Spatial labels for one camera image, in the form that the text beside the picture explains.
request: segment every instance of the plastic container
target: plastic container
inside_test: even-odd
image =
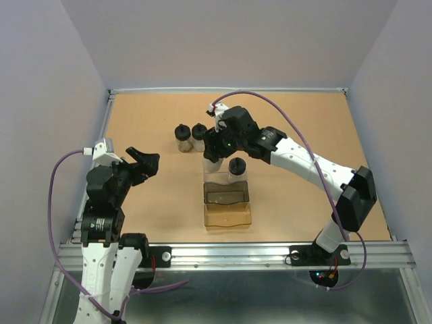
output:
[[[197,152],[204,152],[204,140],[203,135],[207,131],[207,127],[201,125],[200,123],[196,124],[192,127],[192,143],[194,145],[194,149]]]
[[[180,124],[174,130],[177,147],[180,152],[186,153],[193,149],[192,139],[190,137],[189,126]]]
[[[204,172],[204,225],[207,231],[243,230],[252,224],[248,182],[228,183],[229,172]]]
[[[230,184],[248,179],[246,175],[246,162],[239,157],[235,157],[229,161],[228,170],[228,183]]]

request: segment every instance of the black mounting bracket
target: black mounting bracket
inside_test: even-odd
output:
[[[162,254],[165,252],[169,253],[170,255],[170,258],[168,260],[164,260],[164,258],[162,257]],[[172,248],[170,246],[150,246],[150,252],[148,254],[148,258],[143,259],[139,267],[151,269],[152,267],[151,259],[153,256],[155,256],[157,268],[170,268],[171,258],[172,258],[171,252],[172,252]]]
[[[323,265],[330,267],[335,258],[337,259],[338,266],[351,264],[348,248],[345,244],[340,244],[333,253],[328,255],[321,253],[313,244],[290,246],[290,259],[291,266],[293,267],[316,267]]]

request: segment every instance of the cable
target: cable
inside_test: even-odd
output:
[[[331,275],[335,275],[336,272],[338,271],[338,258],[335,257],[335,261],[336,261],[335,271],[333,271]]]
[[[358,236],[358,238],[360,238],[360,241],[362,242],[363,245],[363,253],[364,253],[364,259],[363,259],[363,265],[362,265],[362,269],[360,270],[360,272],[358,273],[357,277],[355,277],[352,281],[345,283],[342,286],[338,286],[338,287],[333,287],[333,288],[328,288],[328,290],[341,290],[344,288],[347,288],[349,286],[351,286],[354,282],[356,282],[358,280],[358,278],[361,277],[361,275],[363,274],[363,272],[365,272],[366,269],[366,262],[367,262],[367,251],[366,251],[366,243],[365,240],[363,240],[362,236],[360,235],[360,233],[355,232]]]
[[[336,210],[335,203],[333,202],[333,199],[331,197],[330,189],[329,189],[327,183],[325,182],[321,167],[319,166],[318,161],[315,160],[315,155],[313,154],[311,147],[309,146],[308,142],[306,141],[306,138],[303,136],[303,134],[300,132],[300,130],[294,125],[294,123],[291,121],[291,119],[287,116],[287,114],[278,105],[276,105],[272,100],[268,99],[267,97],[264,97],[263,95],[256,93],[256,92],[252,92],[252,91],[229,92],[227,94],[224,94],[223,96],[220,96],[215,101],[213,101],[212,106],[215,108],[216,104],[218,102],[220,102],[220,100],[227,98],[227,97],[230,97],[230,96],[233,96],[233,95],[252,95],[252,96],[256,96],[256,97],[268,102],[270,105],[275,107],[282,114],[283,118],[285,118],[285,120],[291,125],[292,129],[297,133],[298,137],[300,137],[300,139],[302,140],[304,146],[306,147],[306,150],[308,151],[308,153],[310,155],[310,158],[312,159],[312,161],[315,161],[315,167],[317,168],[319,178],[321,179],[321,182],[323,183],[325,194],[327,195],[327,198],[329,199],[331,209],[333,210],[333,214],[335,215],[337,226],[339,227],[342,238],[344,239],[345,242],[347,242],[348,237],[345,234],[345,231],[342,227],[342,222],[340,221],[339,213]]]
[[[331,271],[331,268],[333,267],[333,260],[331,260],[331,262],[330,262],[330,268],[325,272],[325,274],[324,275],[327,275],[330,271]]]
[[[52,225],[51,225],[51,201],[52,201],[52,198],[53,198],[53,185],[54,185],[55,172],[57,171],[57,169],[60,166],[61,162],[63,162],[64,160],[66,160],[71,155],[78,154],[78,153],[83,154],[84,153],[84,149],[72,151],[72,152],[64,155],[55,164],[55,166],[53,168],[53,172],[51,173],[51,179],[49,181],[49,191],[48,191],[48,213],[47,213],[47,219],[48,219],[48,237],[49,237],[49,245],[51,247],[51,251],[53,252],[55,264],[59,267],[60,271],[65,275],[65,277],[67,277],[73,283],[74,286],[76,286],[79,289],[80,292],[82,292],[85,295],[90,295],[90,293],[86,290],[86,288],[84,288],[81,285],[81,283],[79,283],[78,281],[76,281],[75,278],[72,277],[71,274],[69,272],[67,272],[66,269],[64,268],[64,266],[61,264],[60,259],[59,259],[59,255],[57,254],[57,251],[55,249],[55,243],[54,243],[54,239],[53,239],[53,228],[52,228]],[[103,313],[106,317],[110,318],[113,321],[119,321],[119,320],[122,319],[124,308],[126,306],[126,303],[129,301],[130,297],[132,297],[134,295],[137,295],[137,294],[158,294],[160,292],[168,292],[170,290],[179,288],[179,287],[187,284],[188,282],[189,282],[189,280],[183,280],[183,281],[180,281],[178,283],[173,283],[173,284],[167,285],[167,286],[161,286],[161,287],[155,287],[155,288],[147,288],[147,289],[143,289],[143,290],[139,290],[137,292],[134,292],[130,296],[126,297],[124,299],[124,301],[122,302],[121,308],[119,310],[119,316],[112,315],[108,310],[104,309],[93,297],[89,297],[88,300],[96,308],[98,308],[101,311],[101,313]]]
[[[290,254],[287,254],[287,256],[285,257],[285,259],[283,260],[283,263],[285,263],[286,265],[291,265],[291,263],[287,262],[287,259],[290,257]]]
[[[156,258],[154,254],[151,256],[151,271],[153,272],[153,278],[154,278],[156,274]]]

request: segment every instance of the metal frame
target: metal frame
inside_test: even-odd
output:
[[[210,87],[210,86],[181,86],[181,87],[171,87],[171,86],[162,86],[162,87],[154,87],[154,88],[133,88],[133,89],[114,89],[111,90],[110,93],[113,95],[119,93],[197,93],[197,92],[227,92],[227,91],[239,91],[239,90],[247,90],[247,91],[256,91],[256,92],[341,92],[346,93],[348,88],[283,88],[283,87],[266,87],[266,88],[257,88],[257,87],[244,87],[244,88],[235,88],[235,87]]]
[[[284,263],[294,244],[280,243],[191,243],[150,244],[172,248],[171,267],[158,271],[291,271],[308,270],[311,267],[293,267]],[[347,243],[352,264],[342,268],[360,269],[363,263],[363,247],[360,242]],[[61,264],[68,271],[82,271],[81,245],[62,244],[59,249]],[[367,269],[410,269],[415,267],[414,257],[407,242],[367,242]],[[328,266],[313,267],[328,269]],[[138,272],[148,269],[138,268]]]
[[[107,110],[99,137],[104,137],[115,95],[119,93],[169,93],[169,92],[226,92],[231,90],[252,90],[262,92],[341,92],[346,88],[141,88],[111,90]],[[84,190],[80,209],[77,214],[74,233],[67,244],[59,247],[59,257],[68,271],[82,270],[80,242],[81,215],[87,195]],[[389,242],[367,241],[367,269],[399,268],[408,293],[409,303],[418,323],[432,324],[432,314],[415,271],[415,261],[407,242],[398,242],[396,238]],[[307,270],[308,267],[292,267],[284,263],[289,247],[293,244],[310,242],[278,243],[235,243],[235,244],[151,244],[151,246],[170,245],[172,247],[171,267],[158,271],[295,271]],[[360,242],[347,243],[352,264],[340,268],[361,268],[363,248]],[[45,301],[40,324],[52,323],[61,287],[63,274],[56,267]]]

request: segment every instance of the white cable connector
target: white cable connector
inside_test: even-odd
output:
[[[93,148],[92,147],[84,147],[83,148],[83,155],[92,156],[93,155]]]
[[[223,103],[217,103],[215,106],[212,104],[209,105],[209,112],[215,114],[215,131],[219,131],[219,121],[222,118],[222,115],[225,111],[227,111],[229,107],[227,105],[224,105]],[[225,127],[225,122],[220,122],[221,126]]]
[[[94,145],[93,161],[100,165],[110,166],[113,162],[122,162],[122,159],[114,154],[113,140],[102,138]]]

